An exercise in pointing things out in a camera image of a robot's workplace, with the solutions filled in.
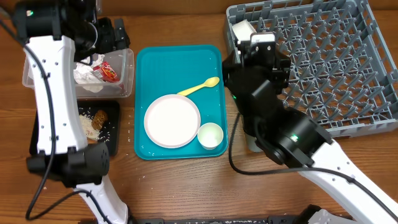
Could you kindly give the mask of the white paper cup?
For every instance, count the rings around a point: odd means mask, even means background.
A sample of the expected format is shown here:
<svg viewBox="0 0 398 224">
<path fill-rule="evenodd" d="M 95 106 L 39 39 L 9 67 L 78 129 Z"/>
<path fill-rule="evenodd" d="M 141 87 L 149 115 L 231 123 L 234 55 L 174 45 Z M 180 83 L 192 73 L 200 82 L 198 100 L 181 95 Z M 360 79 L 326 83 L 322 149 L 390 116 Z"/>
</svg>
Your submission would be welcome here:
<svg viewBox="0 0 398 224">
<path fill-rule="evenodd" d="M 197 138 L 201 146 L 206 150 L 214 150 L 223 140 L 224 132 L 216 123 L 203 124 L 198 132 Z"/>
</svg>

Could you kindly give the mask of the white napkin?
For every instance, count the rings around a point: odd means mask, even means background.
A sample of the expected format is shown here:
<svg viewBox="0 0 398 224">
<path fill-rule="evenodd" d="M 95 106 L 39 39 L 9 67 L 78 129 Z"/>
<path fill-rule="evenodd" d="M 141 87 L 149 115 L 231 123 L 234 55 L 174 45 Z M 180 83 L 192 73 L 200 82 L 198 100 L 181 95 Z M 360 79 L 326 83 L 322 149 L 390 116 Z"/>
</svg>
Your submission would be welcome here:
<svg viewBox="0 0 398 224">
<path fill-rule="evenodd" d="M 104 54 L 99 54 L 97 60 L 95 60 L 92 65 L 77 63 L 76 69 L 74 69 L 73 71 L 73 76 L 77 84 L 96 84 L 95 86 L 84 86 L 83 88 L 93 93 L 98 93 L 99 91 L 101 91 L 103 89 L 103 86 L 101 84 L 103 83 L 103 80 L 101 78 L 98 78 L 93 73 L 93 68 L 97 65 L 102 64 L 104 57 Z"/>
</svg>

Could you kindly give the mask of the yellow plastic spoon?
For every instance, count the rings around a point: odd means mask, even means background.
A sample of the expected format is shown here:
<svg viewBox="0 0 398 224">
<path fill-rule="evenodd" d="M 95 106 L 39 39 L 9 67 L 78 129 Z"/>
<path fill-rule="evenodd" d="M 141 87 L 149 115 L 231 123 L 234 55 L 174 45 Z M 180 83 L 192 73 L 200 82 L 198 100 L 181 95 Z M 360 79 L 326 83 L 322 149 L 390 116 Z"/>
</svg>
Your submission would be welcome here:
<svg viewBox="0 0 398 224">
<path fill-rule="evenodd" d="M 216 86 L 219 82 L 220 82 L 219 77 L 211 77 L 211 78 L 208 78 L 204 83 L 194 86 L 194 87 L 191 87 L 189 89 L 180 91 L 177 94 L 181 95 L 181 96 L 188 96 L 188 95 L 192 94 L 193 92 L 198 91 L 202 88 L 212 88 L 212 87 Z"/>
</svg>

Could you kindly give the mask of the red snack wrapper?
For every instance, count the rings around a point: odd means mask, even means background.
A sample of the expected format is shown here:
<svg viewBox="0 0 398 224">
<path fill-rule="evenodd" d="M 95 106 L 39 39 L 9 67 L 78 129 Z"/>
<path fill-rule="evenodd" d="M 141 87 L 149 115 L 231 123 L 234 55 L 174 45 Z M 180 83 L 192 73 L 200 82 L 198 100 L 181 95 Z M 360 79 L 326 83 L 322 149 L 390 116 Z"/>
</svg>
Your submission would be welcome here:
<svg viewBox="0 0 398 224">
<path fill-rule="evenodd" d="M 93 68 L 93 75 L 102 79 L 104 82 L 116 83 L 120 81 L 118 74 L 113 70 L 108 62 L 102 62 Z"/>
</svg>

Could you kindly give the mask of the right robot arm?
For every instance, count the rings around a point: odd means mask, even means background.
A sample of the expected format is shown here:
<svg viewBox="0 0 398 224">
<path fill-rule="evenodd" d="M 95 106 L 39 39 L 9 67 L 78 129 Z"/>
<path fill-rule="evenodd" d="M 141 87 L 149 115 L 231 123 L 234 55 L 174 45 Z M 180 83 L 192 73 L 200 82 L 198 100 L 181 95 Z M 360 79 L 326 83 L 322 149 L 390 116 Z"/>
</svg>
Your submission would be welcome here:
<svg viewBox="0 0 398 224">
<path fill-rule="evenodd" d="M 286 169 L 323 189 L 360 223 L 397 223 L 397 202 L 364 175 L 330 133 L 278 98 L 287 88 L 290 59 L 275 42 L 238 43 L 240 63 L 223 62 L 223 81 L 238 108 L 237 120 L 254 144 Z"/>
</svg>

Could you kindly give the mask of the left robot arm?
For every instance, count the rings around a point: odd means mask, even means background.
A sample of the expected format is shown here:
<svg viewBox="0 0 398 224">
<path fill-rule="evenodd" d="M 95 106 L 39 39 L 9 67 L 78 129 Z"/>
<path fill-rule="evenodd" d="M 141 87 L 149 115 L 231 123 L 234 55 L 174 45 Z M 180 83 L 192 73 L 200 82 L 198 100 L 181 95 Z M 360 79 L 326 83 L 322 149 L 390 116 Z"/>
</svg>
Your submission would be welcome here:
<svg viewBox="0 0 398 224">
<path fill-rule="evenodd" d="M 83 198 L 98 223 L 132 223 L 109 179 L 109 151 L 81 126 L 73 66 L 129 47 L 122 21 L 98 18 L 95 1 L 19 1 L 12 23 L 34 77 L 38 138 L 28 170 Z"/>
</svg>

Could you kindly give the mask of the pink round plate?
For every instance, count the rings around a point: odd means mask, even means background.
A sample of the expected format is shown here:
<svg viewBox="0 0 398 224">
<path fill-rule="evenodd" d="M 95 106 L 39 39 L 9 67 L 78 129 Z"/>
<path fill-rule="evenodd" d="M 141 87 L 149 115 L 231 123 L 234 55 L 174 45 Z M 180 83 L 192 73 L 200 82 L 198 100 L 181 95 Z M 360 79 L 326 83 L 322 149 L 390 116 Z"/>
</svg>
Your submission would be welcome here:
<svg viewBox="0 0 398 224">
<path fill-rule="evenodd" d="M 175 149 L 190 143 L 201 125 L 198 107 L 186 96 L 164 95 L 154 100 L 144 115 L 144 130 L 160 147 Z"/>
</svg>

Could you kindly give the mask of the white bowl with walnut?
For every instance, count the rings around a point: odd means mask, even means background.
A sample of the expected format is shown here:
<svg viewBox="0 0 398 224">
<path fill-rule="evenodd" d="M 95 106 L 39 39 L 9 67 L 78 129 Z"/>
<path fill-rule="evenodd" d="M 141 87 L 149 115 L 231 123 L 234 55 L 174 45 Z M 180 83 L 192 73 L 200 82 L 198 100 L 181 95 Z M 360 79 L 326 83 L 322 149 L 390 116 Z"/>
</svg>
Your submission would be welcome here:
<svg viewBox="0 0 398 224">
<path fill-rule="evenodd" d="M 232 26 L 232 30 L 236 39 L 239 41 L 249 41 L 251 35 L 256 33 L 255 28 L 247 20 L 243 20 Z"/>
</svg>

